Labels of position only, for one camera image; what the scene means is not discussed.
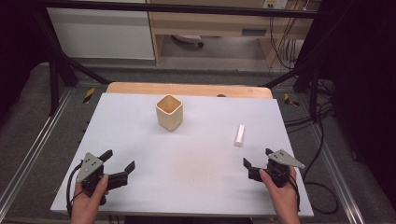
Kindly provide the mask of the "white stick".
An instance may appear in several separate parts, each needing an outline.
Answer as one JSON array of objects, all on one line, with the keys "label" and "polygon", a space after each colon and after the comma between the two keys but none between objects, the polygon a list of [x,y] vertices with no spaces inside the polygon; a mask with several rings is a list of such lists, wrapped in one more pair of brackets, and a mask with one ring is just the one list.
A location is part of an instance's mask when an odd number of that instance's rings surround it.
[{"label": "white stick", "polygon": [[244,133],[245,133],[245,126],[243,124],[240,124],[234,139],[234,144],[237,147],[241,147],[243,145]]}]

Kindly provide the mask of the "black curtain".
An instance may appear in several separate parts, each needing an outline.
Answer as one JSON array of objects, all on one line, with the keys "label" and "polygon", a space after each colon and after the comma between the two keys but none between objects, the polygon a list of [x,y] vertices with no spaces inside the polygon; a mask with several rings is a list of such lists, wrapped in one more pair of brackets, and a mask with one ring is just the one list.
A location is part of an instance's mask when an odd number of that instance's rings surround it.
[{"label": "black curtain", "polygon": [[24,1],[0,0],[0,120],[16,103],[30,71],[48,60],[35,28]]},{"label": "black curtain", "polygon": [[348,9],[324,71],[351,146],[396,207],[396,0],[329,0]]}]

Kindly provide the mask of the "square wooden cup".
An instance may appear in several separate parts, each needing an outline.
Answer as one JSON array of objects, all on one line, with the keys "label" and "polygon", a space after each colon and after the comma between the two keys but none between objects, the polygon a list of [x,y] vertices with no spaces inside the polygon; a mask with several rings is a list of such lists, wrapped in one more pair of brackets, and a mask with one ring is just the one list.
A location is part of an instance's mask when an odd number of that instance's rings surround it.
[{"label": "square wooden cup", "polygon": [[183,122],[183,103],[167,94],[156,104],[157,118],[161,126],[174,131]]}]

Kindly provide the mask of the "white chair base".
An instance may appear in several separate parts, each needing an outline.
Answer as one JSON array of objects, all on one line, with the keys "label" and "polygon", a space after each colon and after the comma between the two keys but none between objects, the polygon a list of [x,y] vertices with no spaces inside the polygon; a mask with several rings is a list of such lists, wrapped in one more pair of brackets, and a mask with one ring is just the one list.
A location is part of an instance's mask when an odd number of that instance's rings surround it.
[{"label": "white chair base", "polygon": [[205,44],[202,38],[198,35],[173,35],[173,38],[191,44],[196,44],[199,48],[202,48]]}]

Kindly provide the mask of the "light wooden table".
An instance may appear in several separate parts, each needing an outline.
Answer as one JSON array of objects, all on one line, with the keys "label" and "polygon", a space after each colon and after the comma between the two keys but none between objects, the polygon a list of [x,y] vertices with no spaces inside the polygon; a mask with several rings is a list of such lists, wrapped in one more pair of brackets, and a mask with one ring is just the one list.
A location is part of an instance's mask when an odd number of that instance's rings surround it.
[{"label": "light wooden table", "polygon": [[173,94],[191,96],[225,95],[235,98],[272,99],[273,94],[267,88],[248,87],[238,85],[195,85],[173,83],[144,83],[144,82],[113,82],[106,90],[107,93],[136,93],[136,94]]}]

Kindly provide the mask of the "person's right hand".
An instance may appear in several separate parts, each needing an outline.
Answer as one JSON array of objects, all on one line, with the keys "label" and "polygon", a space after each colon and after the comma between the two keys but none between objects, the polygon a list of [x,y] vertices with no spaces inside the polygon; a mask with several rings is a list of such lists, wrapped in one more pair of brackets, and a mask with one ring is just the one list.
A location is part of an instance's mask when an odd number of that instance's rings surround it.
[{"label": "person's right hand", "polygon": [[283,188],[278,188],[271,176],[263,169],[260,169],[260,176],[265,187],[267,187],[281,224],[300,224],[298,216],[297,194],[293,186],[288,183]]}]

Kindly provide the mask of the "aluminium floor rail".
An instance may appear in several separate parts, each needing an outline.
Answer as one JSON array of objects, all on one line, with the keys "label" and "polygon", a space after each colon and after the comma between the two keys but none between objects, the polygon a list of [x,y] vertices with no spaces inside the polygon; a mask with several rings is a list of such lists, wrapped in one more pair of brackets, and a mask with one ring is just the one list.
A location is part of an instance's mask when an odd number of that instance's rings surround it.
[{"label": "aluminium floor rail", "polygon": [[330,174],[337,196],[346,213],[350,224],[364,224],[364,218],[348,185],[337,165],[325,139],[324,132],[318,124],[312,126],[312,131],[321,149],[321,157]]},{"label": "aluminium floor rail", "polygon": [[5,218],[43,146],[67,104],[73,88],[65,88],[55,110],[25,94],[0,120],[0,222]]}]

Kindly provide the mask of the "light wooden desk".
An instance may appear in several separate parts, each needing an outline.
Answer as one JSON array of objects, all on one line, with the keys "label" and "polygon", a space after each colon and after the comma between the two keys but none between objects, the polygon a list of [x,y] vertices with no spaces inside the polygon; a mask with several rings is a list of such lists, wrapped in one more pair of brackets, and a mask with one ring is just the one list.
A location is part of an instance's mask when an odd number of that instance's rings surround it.
[{"label": "light wooden desk", "polygon": [[[146,2],[263,9],[264,0],[146,0]],[[284,9],[301,10],[308,7],[316,10],[318,6],[319,3],[315,0],[288,0]],[[265,61],[270,67],[277,64],[287,41],[306,38],[313,22],[311,19],[163,12],[150,12],[148,17],[156,58],[161,55],[161,43],[165,35],[247,36],[259,40]]]}]

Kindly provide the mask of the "white cabinet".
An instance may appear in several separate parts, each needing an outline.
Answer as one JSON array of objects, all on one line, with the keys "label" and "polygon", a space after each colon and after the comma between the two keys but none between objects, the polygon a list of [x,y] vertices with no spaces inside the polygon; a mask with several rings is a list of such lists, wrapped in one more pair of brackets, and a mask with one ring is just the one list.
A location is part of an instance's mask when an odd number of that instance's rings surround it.
[{"label": "white cabinet", "polygon": [[155,58],[147,12],[49,8],[63,51],[73,58]]}]

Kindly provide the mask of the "black metal crossbar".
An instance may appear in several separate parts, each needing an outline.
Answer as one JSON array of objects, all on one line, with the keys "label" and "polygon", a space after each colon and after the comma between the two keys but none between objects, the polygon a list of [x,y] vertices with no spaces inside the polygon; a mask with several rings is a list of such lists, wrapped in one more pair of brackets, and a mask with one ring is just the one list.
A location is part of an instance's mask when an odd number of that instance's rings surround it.
[{"label": "black metal crossbar", "polygon": [[301,19],[318,19],[327,16],[326,13],[317,12],[317,11],[258,9],[258,8],[247,8],[247,7],[212,7],[212,6],[141,4],[141,3],[73,1],[73,0],[35,0],[35,2],[43,7],[73,8],[73,9],[190,13],[190,14],[213,14],[213,15],[217,14],[217,15],[236,15],[236,16],[277,17],[277,18],[301,18]]}]

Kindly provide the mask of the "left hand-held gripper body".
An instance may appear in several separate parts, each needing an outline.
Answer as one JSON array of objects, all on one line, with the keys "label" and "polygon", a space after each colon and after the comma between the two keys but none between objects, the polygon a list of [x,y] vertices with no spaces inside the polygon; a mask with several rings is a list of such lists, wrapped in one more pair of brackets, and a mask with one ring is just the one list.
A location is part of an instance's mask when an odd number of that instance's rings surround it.
[{"label": "left hand-held gripper body", "polygon": [[100,157],[87,153],[81,162],[77,177],[77,183],[81,186],[80,192],[91,196],[104,176],[104,161]]}]

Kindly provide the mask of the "white wall socket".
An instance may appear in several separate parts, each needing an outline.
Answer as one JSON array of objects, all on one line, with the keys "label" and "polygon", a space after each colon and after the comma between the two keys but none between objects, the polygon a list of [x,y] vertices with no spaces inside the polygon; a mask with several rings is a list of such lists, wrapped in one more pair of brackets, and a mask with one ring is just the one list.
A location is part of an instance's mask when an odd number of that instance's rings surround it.
[{"label": "white wall socket", "polygon": [[264,0],[263,8],[269,9],[284,9],[288,3],[288,0]]}]

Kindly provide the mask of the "black metal stand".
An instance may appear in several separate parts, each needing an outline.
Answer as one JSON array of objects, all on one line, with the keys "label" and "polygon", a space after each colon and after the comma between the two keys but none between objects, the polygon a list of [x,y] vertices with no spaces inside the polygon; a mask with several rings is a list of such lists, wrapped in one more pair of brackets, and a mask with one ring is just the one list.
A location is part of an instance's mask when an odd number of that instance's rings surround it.
[{"label": "black metal stand", "polygon": [[33,17],[36,32],[43,36],[45,45],[45,52],[49,56],[49,86],[50,86],[50,112],[52,116],[60,107],[60,90],[59,79],[64,82],[66,87],[76,87],[78,78],[74,72],[77,69],[79,72],[87,75],[100,84],[108,85],[110,80],[101,77],[89,70],[82,64],[70,58],[63,51],[56,32],[50,23],[50,16],[44,7],[37,7],[30,5],[28,8],[30,15]]},{"label": "black metal stand", "polygon": [[303,55],[299,57],[295,67],[285,75],[264,84],[265,88],[272,89],[276,85],[297,76],[293,89],[296,92],[303,92],[310,88],[308,114],[314,121],[318,120],[319,70],[336,45],[336,40],[343,26],[343,19],[350,6],[351,4],[344,0],[340,3],[336,3],[335,0],[322,0],[303,44]]}]

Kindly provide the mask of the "yellow black floor tape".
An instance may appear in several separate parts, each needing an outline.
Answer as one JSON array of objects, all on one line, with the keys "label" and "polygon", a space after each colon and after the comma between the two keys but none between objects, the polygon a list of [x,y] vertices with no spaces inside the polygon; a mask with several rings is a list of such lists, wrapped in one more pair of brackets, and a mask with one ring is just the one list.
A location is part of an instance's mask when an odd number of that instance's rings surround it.
[{"label": "yellow black floor tape", "polygon": [[287,93],[284,93],[284,103],[293,106],[300,106],[298,102],[292,101]]},{"label": "yellow black floor tape", "polygon": [[88,91],[86,92],[86,95],[85,95],[85,97],[83,99],[83,104],[88,104],[89,103],[89,101],[91,100],[91,98],[92,98],[92,96],[93,96],[93,94],[95,92],[95,89],[96,88],[89,88],[88,89]]}]

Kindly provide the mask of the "person's left hand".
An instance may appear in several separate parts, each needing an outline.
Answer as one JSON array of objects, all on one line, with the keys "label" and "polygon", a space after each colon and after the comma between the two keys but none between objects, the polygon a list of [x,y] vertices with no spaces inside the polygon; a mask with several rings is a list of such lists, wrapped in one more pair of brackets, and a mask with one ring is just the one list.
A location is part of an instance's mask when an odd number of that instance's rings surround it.
[{"label": "person's left hand", "polygon": [[70,224],[94,224],[101,198],[107,194],[108,175],[103,175],[93,194],[88,196],[80,183],[75,185]]}]

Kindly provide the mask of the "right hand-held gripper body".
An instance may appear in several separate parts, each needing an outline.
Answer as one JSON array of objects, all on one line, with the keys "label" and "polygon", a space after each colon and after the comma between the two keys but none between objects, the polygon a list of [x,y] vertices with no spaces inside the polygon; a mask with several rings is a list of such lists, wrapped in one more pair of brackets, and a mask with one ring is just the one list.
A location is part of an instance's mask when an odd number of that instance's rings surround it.
[{"label": "right hand-held gripper body", "polygon": [[278,188],[283,188],[287,184],[290,184],[291,186],[296,188],[296,180],[290,174],[290,167],[304,169],[305,165],[302,164],[300,161],[296,160],[284,149],[274,151],[274,153],[267,157],[268,162],[267,167],[264,169],[264,172],[270,176],[272,182]]}]

